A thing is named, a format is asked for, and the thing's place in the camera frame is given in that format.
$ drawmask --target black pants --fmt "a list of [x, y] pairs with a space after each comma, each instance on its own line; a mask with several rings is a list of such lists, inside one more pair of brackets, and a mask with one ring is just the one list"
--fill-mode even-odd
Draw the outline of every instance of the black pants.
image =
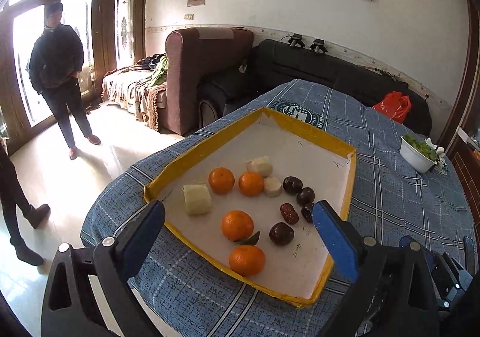
[[0, 146], [0, 200], [3, 209], [3, 217], [12, 245], [22, 245], [23, 239], [18, 229], [17, 206], [22, 210], [23, 216], [27, 216], [32, 209], [18, 182], [15, 166], [8, 158], [7, 153]]
[[80, 95], [80, 86], [77, 79], [69, 79], [64, 84], [53, 89], [43, 89], [42, 96], [52, 111], [53, 116], [57, 119], [58, 126], [68, 147], [75, 147], [68, 109], [75, 117], [75, 121], [83, 132], [83, 136], [85, 138], [92, 136], [92, 128], [83, 109], [82, 96]]

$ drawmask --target black jacket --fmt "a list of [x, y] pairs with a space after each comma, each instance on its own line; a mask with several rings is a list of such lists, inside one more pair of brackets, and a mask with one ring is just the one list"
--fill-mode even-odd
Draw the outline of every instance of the black jacket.
[[59, 87], [72, 71], [82, 71], [82, 41], [71, 26], [45, 29], [33, 46], [30, 57], [30, 81], [38, 94], [44, 88]]

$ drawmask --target tiled floor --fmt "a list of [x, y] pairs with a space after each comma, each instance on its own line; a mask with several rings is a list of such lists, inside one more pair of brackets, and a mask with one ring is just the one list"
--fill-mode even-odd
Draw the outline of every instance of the tiled floor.
[[[35, 206], [48, 203], [51, 216], [33, 230], [19, 209], [17, 216], [25, 242], [46, 259], [36, 268], [17, 260], [3, 215], [0, 218], [0, 290], [18, 319], [34, 337], [40, 336], [40, 314], [47, 275], [57, 247], [69, 242], [81, 247], [80, 229], [90, 207], [100, 192], [130, 165], [162, 150], [182, 137], [158, 133], [135, 121], [135, 117], [117, 105], [102, 104], [88, 116], [92, 129], [102, 139], [100, 146], [88, 143], [73, 118], [73, 133], [81, 152], [70, 161], [62, 134], [55, 124], [16, 152], [12, 161], [22, 188]], [[107, 326], [122, 335], [96, 277], [94, 293]], [[154, 323], [166, 336], [179, 336], [147, 309]]]

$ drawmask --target metal bolt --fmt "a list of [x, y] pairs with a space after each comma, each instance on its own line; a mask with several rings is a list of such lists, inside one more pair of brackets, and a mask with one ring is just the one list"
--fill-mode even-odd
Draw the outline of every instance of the metal bolt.
[[102, 241], [102, 245], [107, 247], [112, 246], [114, 243], [115, 243], [115, 238], [112, 236], [108, 236]]
[[377, 240], [372, 236], [366, 236], [363, 239], [363, 243], [367, 246], [375, 246], [377, 244]]
[[418, 242], [413, 241], [410, 243], [410, 249], [414, 251], [419, 251], [421, 249], [421, 246]]
[[63, 253], [65, 251], [67, 251], [69, 249], [69, 247], [70, 247], [70, 245], [68, 243], [66, 243], [66, 242], [61, 243], [60, 246], [58, 246], [58, 251]]

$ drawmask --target orange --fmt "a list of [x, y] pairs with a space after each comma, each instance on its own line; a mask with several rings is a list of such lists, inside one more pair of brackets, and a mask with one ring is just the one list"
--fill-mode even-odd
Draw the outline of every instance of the orange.
[[257, 172], [244, 172], [238, 179], [238, 188], [242, 195], [259, 195], [263, 191], [263, 177]]
[[222, 233], [230, 241], [247, 239], [254, 232], [254, 220], [243, 211], [230, 211], [223, 215]]
[[235, 185], [235, 177], [227, 168], [213, 169], [208, 176], [208, 184], [214, 193], [225, 195]]
[[230, 253], [229, 264], [230, 269], [241, 276], [256, 275], [265, 266], [265, 254], [256, 246], [238, 246]]

